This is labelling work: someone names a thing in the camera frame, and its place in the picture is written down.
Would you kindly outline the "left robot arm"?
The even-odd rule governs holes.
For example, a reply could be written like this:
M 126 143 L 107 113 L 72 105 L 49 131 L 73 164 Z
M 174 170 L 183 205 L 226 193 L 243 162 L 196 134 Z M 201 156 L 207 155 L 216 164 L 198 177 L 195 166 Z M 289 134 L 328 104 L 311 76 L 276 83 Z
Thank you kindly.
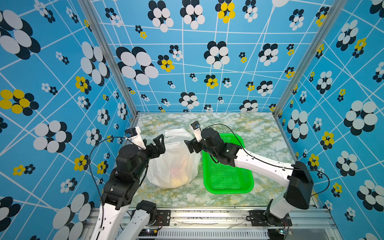
M 101 206 L 91 238 L 93 240 L 137 240 L 141 231 L 156 220 L 157 205 L 149 201 L 138 203 L 128 225 L 119 230 L 124 215 L 146 176 L 151 159 L 166 151 L 164 135 L 147 144 L 139 135 L 128 138 L 116 158 L 116 168 L 99 194 Z

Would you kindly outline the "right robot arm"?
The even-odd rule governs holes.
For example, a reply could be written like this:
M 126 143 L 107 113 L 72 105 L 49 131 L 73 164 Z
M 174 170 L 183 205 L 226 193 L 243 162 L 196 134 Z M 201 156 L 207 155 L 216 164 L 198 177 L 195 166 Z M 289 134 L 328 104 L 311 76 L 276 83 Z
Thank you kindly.
M 191 129 L 195 138 L 185 141 L 190 153 L 205 152 L 215 163 L 250 170 L 285 187 L 284 192 L 270 200 L 262 222 L 277 226 L 291 211 L 310 207 L 314 181 L 305 164 L 274 161 L 246 150 L 241 143 L 226 143 L 216 130 L 202 129 L 199 122 L 192 123 Z

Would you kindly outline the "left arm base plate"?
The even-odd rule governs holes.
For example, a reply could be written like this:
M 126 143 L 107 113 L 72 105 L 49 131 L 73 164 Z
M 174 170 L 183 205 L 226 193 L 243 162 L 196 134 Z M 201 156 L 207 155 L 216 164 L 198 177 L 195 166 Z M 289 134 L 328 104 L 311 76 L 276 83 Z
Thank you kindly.
M 157 210 L 156 216 L 153 220 L 150 220 L 148 226 L 169 226 L 171 220 L 170 210 Z

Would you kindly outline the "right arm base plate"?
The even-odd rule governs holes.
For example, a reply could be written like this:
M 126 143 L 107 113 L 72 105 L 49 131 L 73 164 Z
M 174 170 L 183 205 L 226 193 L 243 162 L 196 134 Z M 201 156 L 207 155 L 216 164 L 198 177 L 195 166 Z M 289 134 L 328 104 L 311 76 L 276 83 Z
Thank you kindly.
M 246 216 L 246 220 L 251 222 L 253 227 L 291 227 L 292 220 L 289 214 L 283 219 L 276 218 L 273 215 L 266 215 L 263 210 L 251 210 Z

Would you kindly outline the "white plastic bag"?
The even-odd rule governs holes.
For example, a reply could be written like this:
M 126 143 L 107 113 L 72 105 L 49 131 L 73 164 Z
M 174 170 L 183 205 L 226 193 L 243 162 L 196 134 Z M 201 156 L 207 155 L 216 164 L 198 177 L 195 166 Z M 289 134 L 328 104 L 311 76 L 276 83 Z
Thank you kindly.
M 197 177 L 202 155 L 189 152 L 185 140 L 192 138 L 185 129 L 165 131 L 165 153 L 149 162 L 147 178 L 151 184 L 173 189 L 189 184 Z

